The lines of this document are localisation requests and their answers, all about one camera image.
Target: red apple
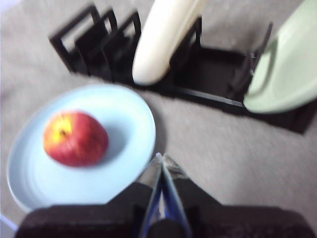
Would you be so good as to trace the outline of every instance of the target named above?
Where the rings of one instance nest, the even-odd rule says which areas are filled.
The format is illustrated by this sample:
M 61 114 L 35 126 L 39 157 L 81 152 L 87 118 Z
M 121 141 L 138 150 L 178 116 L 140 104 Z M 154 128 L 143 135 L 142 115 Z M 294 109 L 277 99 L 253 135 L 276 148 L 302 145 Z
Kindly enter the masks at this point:
M 44 130 L 45 152 L 68 166 L 94 165 L 108 148 L 108 135 L 93 117 L 79 111 L 54 115 Z

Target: light blue plate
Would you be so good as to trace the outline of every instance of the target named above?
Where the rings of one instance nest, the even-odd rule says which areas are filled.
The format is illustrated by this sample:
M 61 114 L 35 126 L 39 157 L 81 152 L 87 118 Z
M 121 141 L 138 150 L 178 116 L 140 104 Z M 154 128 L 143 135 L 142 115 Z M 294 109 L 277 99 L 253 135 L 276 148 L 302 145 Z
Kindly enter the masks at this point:
M 108 132 L 108 151 L 96 166 L 67 167 L 43 150 L 46 122 L 55 112 L 71 109 L 91 114 Z M 26 212 L 54 204 L 106 203 L 142 172 L 155 138 L 151 110 L 135 92 L 105 84 L 73 90 L 48 103 L 20 132 L 8 158 L 11 193 Z

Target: black dish rack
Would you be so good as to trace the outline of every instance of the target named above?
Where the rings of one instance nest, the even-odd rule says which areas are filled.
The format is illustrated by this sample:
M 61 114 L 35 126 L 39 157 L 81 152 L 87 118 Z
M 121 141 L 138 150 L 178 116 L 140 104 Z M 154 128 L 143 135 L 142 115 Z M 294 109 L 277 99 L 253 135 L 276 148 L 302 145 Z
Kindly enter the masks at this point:
M 93 19 L 93 25 L 75 40 L 75 47 L 67 51 L 62 38 L 89 15 Z M 109 22 L 110 30 L 107 30 L 105 22 Z M 133 34 L 128 34 L 126 31 L 131 26 Z M 100 16 L 96 7 L 90 5 L 50 37 L 50 42 L 71 72 L 152 90 L 304 133 L 316 112 L 317 100 L 278 114 L 251 113 L 243 105 L 244 95 L 268 43 L 271 30 L 272 23 L 263 43 L 254 52 L 206 48 L 200 43 L 202 19 L 198 18 L 170 59 L 167 74 L 151 86 L 137 85 L 132 78 L 132 63 L 141 36 L 138 12 L 132 13 L 118 27 L 112 9 Z

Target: gray carpet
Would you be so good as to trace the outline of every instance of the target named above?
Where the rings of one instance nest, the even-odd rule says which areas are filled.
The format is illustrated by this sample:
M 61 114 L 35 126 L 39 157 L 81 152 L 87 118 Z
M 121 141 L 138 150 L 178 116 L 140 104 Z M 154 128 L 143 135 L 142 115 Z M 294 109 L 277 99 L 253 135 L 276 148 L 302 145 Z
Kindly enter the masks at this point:
M 69 74 L 48 35 L 89 1 L 25 0 L 1 16 L 1 212 L 25 214 L 6 184 L 6 158 L 26 120 L 59 94 L 97 78 Z M 151 0 L 96 0 L 122 22 L 133 7 L 145 22 Z M 208 0 L 202 42 L 249 50 L 270 21 L 281 26 L 301 0 Z M 305 135 L 250 118 L 137 91 L 153 110 L 157 152 L 167 152 L 223 204 L 280 206 L 302 213 L 317 231 L 317 118 Z

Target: plate rim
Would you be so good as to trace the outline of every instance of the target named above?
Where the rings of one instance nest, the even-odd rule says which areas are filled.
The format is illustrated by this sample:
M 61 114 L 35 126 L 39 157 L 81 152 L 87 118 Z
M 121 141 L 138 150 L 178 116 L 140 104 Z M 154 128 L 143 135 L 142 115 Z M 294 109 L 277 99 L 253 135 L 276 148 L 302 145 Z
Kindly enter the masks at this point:
M 97 87 L 109 87 L 109 88 L 119 88 L 123 91 L 126 91 L 128 93 L 132 93 L 134 96 L 136 96 L 137 98 L 141 99 L 141 101 L 145 104 L 146 106 L 146 109 L 148 110 L 148 112 L 150 113 L 150 119 L 151 119 L 151 124 L 153 125 L 153 143 L 151 145 L 151 149 L 150 149 L 150 152 L 151 152 L 151 155 L 150 157 L 148 158 L 148 161 L 151 160 L 151 157 L 153 155 L 153 152 L 154 152 L 154 148 L 155 148 L 155 144 L 156 144 L 156 124 L 155 124 L 155 120 L 154 120 L 154 116 L 153 116 L 153 113 L 149 107 L 149 105 L 147 104 L 147 102 L 138 94 L 136 93 L 135 91 L 133 91 L 132 89 L 130 88 L 126 88 L 126 87 L 123 87 L 121 85 L 116 85 L 116 84 L 88 84 L 88 85 L 83 85 L 83 86 L 79 86 L 79 87 L 76 87 L 76 88 L 73 88 L 73 89 L 70 89 L 68 91 L 65 91 L 63 93 L 61 93 L 60 95 L 57 95 L 55 97 L 53 97 L 51 100 L 49 100 L 48 102 L 46 102 L 44 105 L 40 106 L 35 112 L 33 112 L 31 114 L 31 116 L 26 120 L 26 122 L 22 125 L 22 127 L 20 128 L 19 132 L 16 134 L 12 144 L 11 144 L 11 147 L 10 147 L 10 150 L 9 150 L 9 153 L 7 155 L 7 161 L 6 161 L 6 169 L 5 169 L 5 172 L 6 172 L 6 181 L 7 181 L 7 185 L 9 187 L 9 191 L 13 197 L 13 200 L 17 203 L 17 205 L 26 213 L 29 213 L 35 209 L 39 209 L 39 208 L 45 208 L 47 206 L 41 206 L 41 207 L 38 207 L 38 208 L 30 208 L 29 206 L 27 206 L 24 202 L 22 202 L 16 195 L 15 193 L 13 192 L 13 189 L 11 187 L 11 184 L 10 184 L 10 167 L 11 167 L 11 164 L 12 164 L 12 161 L 13 161 L 13 153 L 14 151 L 17 149 L 17 145 L 18 145 L 18 142 L 21 140 L 21 137 L 24 135 L 25 131 L 27 130 L 28 128 L 28 125 L 36 118 L 36 116 L 38 116 L 38 114 L 41 113 L 42 110 L 44 110 L 47 106 L 50 106 L 52 105 L 56 100 L 58 99 L 61 99 L 65 96 L 68 96 L 68 95 L 71 95 L 75 92 L 78 92 L 78 91 L 84 91 L 84 90 L 87 90 L 89 88 L 93 89 L 93 88 L 97 88 Z

